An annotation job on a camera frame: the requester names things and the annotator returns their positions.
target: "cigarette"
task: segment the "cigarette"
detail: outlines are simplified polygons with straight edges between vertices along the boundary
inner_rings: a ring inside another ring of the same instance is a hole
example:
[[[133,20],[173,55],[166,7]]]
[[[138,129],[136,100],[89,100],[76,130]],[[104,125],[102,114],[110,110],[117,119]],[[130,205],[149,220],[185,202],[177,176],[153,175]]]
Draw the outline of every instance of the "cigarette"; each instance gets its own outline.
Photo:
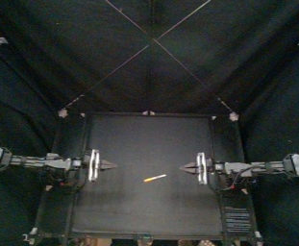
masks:
[[[146,179],[144,179],[144,183],[150,182],[150,181],[153,181],[153,180],[156,180],[156,179],[164,178],[165,176],[166,176],[165,174],[161,174],[161,175],[158,175],[158,176],[146,178]]]

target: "wire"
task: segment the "wire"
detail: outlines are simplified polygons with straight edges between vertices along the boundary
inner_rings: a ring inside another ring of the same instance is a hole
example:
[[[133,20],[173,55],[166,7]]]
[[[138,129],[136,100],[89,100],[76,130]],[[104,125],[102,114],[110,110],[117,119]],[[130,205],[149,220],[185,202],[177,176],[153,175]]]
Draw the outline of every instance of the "wire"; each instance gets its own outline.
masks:
[[[261,166],[261,164],[257,164],[257,165],[252,165],[249,166],[248,168],[240,170],[236,174],[236,177],[233,179],[233,182],[231,184],[231,186],[228,186],[227,188],[220,188],[220,187],[216,187],[217,190],[229,190],[229,189],[233,189],[235,188],[235,184],[236,184],[236,180],[239,179],[240,177],[240,174],[244,173],[245,171],[251,170],[252,168],[257,167],[257,166]]]

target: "metal frame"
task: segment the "metal frame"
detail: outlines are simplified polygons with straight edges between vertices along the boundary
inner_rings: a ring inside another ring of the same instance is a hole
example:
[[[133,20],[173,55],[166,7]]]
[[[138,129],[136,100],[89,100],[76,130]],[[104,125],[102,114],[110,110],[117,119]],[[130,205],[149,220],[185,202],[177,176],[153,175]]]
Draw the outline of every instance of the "metal frame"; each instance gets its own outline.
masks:
[[[152,24],[153,24],[153,11],[154,11],[154,1],[149,0],[149,31],[146,32],[142,27],[130,19],[130,17],[117,8],[117,6],[109,1],[104,0],[104,2],[118,12],[118,14],[132,23],[132,25],[140,30],[140,32],[146,35],[149,39],[149,44],[144,46],[142,49],[140,49],[134,55],[120,65],[116,67],[116,69],[112,70],[112,72],[102,77],[102,79],[93,84],[93,86],[82,93],[80,94],[65,106],[64,110],[68,109],[85,95],[113,75],[148,48],[149,48],[149,54],[146,58],[146,84],[148,84],[148,93],[146,93],[146,100],[148,100],[148,110],[149,110],[149,71],[150,71],[150,56],[152,56],[152,45],[156,44],[157,47],[161,48],[161,50],[168,54],[168,56],[173,59],[173,61],[180,65],[180,67],[185,70],[185,72],[189,74],[189,76],[193,78],[196,82],[202,86],[202,88],[212,94],[212,96],[216,98],[216,100],[220,102],[220,104],[227,108],[229,113],[233,112],[233,110],[229,108],[229,106],[225,104],[225,102],[220,99],[220,97],[216,95],[216,93],[208,88],[202,80],[198,79],[198,77],[194,75],[193,72],[186,68],[186,66],[177,60],[177,58],[173,56],[173,54],[168,51],[168,49],[162,46],[162,44],[158,42],[165,35],[169,34],[172,30],[174,30],[181,23],[184,23],[188,18],[197,13],[202,7],[205,7],[212,0],[205,0],[204,3],[158,36],[153,37],[152,33]]]
[[[142,116],[142,117],[200,117],[200,118],[207,118],[208,119],[208,125],[209,125],[209,132],[211,132],[211,148],[212,150],[215,149],[215,121],[212,120],[212,117],[209,115],[202,115],[202,114],[158,114],[154,116],[149,115],[141,115],[138,113],[109,113],[109,112],[100,112],[100,113],[90,113],[89,115],[116,115],[116,116]],[[81,146],[82,150],[85,149],[85,136],[88,132],[88,114],[85,115],[85,119],[82,121],[82,136],[81,136]],[[249,223],[251,223],[251,228],[249,232],[247,234],[239,234],[239,233],[228,233],[227,232],[227,227],[225,227],[225,207],[229,206],[228,200],[229,199],[237,199],[237,196],[241,194],[229,193],[229,192],[220,192],[216,194],[217,198],[217,203],[219,203],[219,211],[220,211],[220,220],[221,220],[221,228],[220,228],[220,235],[216,236],[202,236],[197,235],[194,238],[193,236],[165,236],[165,235],[158,235],[156,234],[153,236],[153,239],[170,239],[170,240],[177,240],[177,239],[201,239],[201,240],[223,240],[224,246],[229,246],[233,242],[235,239],[244,240],[248,242],[252,246],[256,245],[256,239],[255,238],[255,232],[256,232],[256,224],[255,224],[255,216],[253,216],[253,210],[252,210],[252,202],[249,195],[244,196],[243,194],[243,199],[245,200],[245,203],[241,204],[241,208],[245,209],[249,213]],[[72,233],[72,223],[73,223],[73,208],[74,208],[74,203],[77,201],[77,194],[70,194],[68,197],[68,209],[66,209],[66,219],[65,219],[65,225],[62,229],[62,233],[50,233],[50,232],[42,232],[40,228],[40,223],[41,219],[44,216],[44,209],[45,209],[45,201],[48,193],[44,191],[42,193],[42,198],[41,198],[41,204],[38,207],[38,212],[37,212],[37,217],[35,217],[35,223],[34,223],[34,228],[37,228],[38,233],[34,235],[29,235],[29,239],[35,239],[34,245],[37,245],[44,238],[57,238],[60,240],[61,246],[68,246],[68,240],[70,238],[120,238],[120,239],[138,239],[141,236],[146,236],[146,234],[116,234],[116,233],[100,233],[100,234],[88,234],[88,233]]]

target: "black curtain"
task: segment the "black curtain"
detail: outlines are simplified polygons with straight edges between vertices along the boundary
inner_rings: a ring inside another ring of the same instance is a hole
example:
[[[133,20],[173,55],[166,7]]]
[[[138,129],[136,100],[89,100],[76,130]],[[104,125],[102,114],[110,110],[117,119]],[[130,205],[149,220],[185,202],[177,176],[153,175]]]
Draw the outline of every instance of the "black curtain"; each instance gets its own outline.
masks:
[[[248,106],[241,123],[249,161],[299,154],[299,52]],[[299,245],[299,180],[260,179],[253,203],[267,245]]]
[[[52,146],[56,116],[34,87],[14,51],[0,45],[0,147],[15,155],[45,155]],[[37,175],[0,173],[0,245],[23,245],[41,194]]]

